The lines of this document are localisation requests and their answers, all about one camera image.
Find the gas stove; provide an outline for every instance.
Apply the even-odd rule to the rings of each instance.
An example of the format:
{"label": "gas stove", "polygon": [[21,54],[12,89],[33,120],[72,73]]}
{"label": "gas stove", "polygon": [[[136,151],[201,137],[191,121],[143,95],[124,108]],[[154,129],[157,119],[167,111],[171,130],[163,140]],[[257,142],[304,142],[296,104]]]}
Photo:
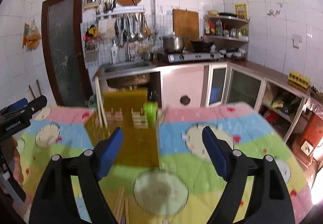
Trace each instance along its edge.
{"label": "gas stove", "polygon": [[181,62],[181,61],[196,61],[196,60],[219,60],[220,54],[217,52],[188,52],[183,51],[182,53],[167,53],[159,51],[157,58],[166,62]]}

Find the white bottle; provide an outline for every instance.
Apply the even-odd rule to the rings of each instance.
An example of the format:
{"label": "white bottle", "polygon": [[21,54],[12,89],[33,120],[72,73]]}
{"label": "white bottle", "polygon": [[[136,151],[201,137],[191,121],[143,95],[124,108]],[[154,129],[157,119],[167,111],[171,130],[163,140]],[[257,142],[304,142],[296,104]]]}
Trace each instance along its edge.
{"label": "white bottle", "polygon": [[111,48],[112,64],[119,63],[118,50],[119,50],[119,47],[117,46],[117,44],[115,43],[115,41],[113,41],[113,46]]}

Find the colorful tablecloth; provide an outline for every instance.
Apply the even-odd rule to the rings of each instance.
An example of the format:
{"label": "colorful tablecloth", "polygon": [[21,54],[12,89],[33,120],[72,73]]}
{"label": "colorful tablecloth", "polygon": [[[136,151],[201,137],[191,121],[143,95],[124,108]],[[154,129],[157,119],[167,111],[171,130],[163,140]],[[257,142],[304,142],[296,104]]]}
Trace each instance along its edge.
{"label": "colorful tablecloth", "polygon": [[[93,148],[83,126],[92,114],[93,110],[82,108],[45,108],[22,134],[18,143],[27,194],[28,208],[22,212],[26,220],[50,158],[57,153],[78,156]],[[205,126],[247,156],[272,155],[290,192],[296,223],[303,219],[313,206],[303,172],[280,136],[245,103],[170,109],[159,126],[160,169],[114,165],[100,181],[110,208],[124,186],[131,224],[161,224],[164,220],[171,224],[206,223],[226,182],[216,174],[203,145]],[[90,221],[77,177],[72,183],[80,216]],[[248,177],[235,221],[245,215],[252,183],[253,177]]]}

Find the pink cabinet door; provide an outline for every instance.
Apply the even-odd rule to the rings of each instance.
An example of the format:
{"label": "pink cabinet door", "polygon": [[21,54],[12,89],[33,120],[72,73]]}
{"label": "pink cabinet door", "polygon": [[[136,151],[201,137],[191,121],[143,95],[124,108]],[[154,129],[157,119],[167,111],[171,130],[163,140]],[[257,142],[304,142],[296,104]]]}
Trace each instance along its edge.
{"label": "pink cabinet door", "polygon": [[167,106],[170,108],[200,107],[203,79],[204,66],[184,67],[162,74],[163,109]]}

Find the brown door frame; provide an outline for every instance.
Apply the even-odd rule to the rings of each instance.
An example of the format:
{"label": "brown door frame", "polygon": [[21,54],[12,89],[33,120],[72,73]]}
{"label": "brown door frame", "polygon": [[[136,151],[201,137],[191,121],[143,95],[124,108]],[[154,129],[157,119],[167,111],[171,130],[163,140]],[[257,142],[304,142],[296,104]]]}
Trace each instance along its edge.
{"label": "brown door frame", "polygon": [[[48,11],[49,8],[59,2],[64,0],[46,0],[43,2],[42,8],[42,42],[43,42],[43,53],[45,59],[46,71],[49,79],[49,84],[53,91],[54,98],[56,100],[57,105],[64,105],[61,93],[59,91],[59,86],[57,84],[55,70],[53,66],[53,62],[51,60],[51,52],[50,52],[50,44],[49,44],[49,36],[48,36]],[[74,32],[74,47],[75,53],[79,55],[78,65],[80,70],[82,87],[84,90],[84,94],[87,99],[93,94],[92,87],[90,83],[90,79],[88,77],[88,71],[85,67],[83,48],[82,48],[82,37],[81,37],[81,29],[80,24],[82,22],[82,2],[83,0],[74,0],[73,4],[73,32]]]}

